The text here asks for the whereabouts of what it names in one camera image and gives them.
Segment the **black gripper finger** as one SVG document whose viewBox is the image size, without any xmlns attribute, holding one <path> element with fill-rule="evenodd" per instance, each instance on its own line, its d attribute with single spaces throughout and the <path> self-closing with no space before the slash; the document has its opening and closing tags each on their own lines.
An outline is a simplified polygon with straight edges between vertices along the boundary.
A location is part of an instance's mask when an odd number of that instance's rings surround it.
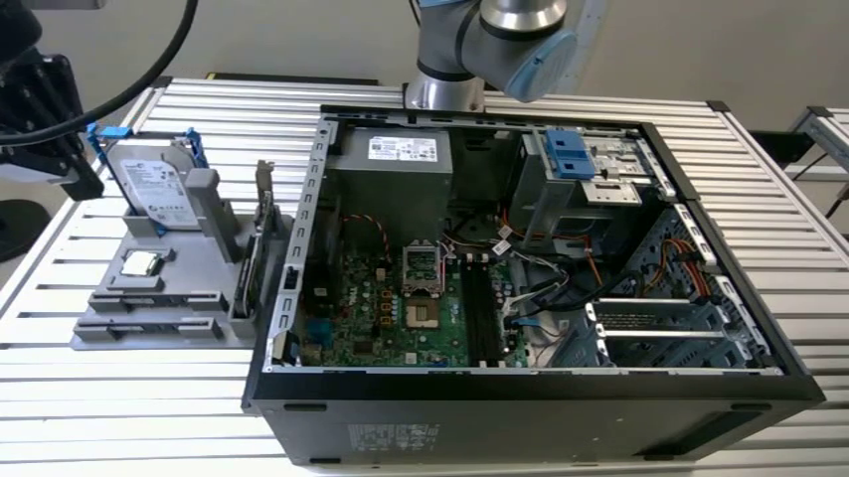
<svg viewBox="0 0 849 477">
<path fill-rule="evenodd" d="M 25 133 L 83 113 L 71 62 L 63 55 L 24 54 L 1 73 L 1 132 Z M 1 177 L 60 186 L 71 199 L 103 196 L 79 133 L 28 146 L 1 148 Z"/>
</svg>

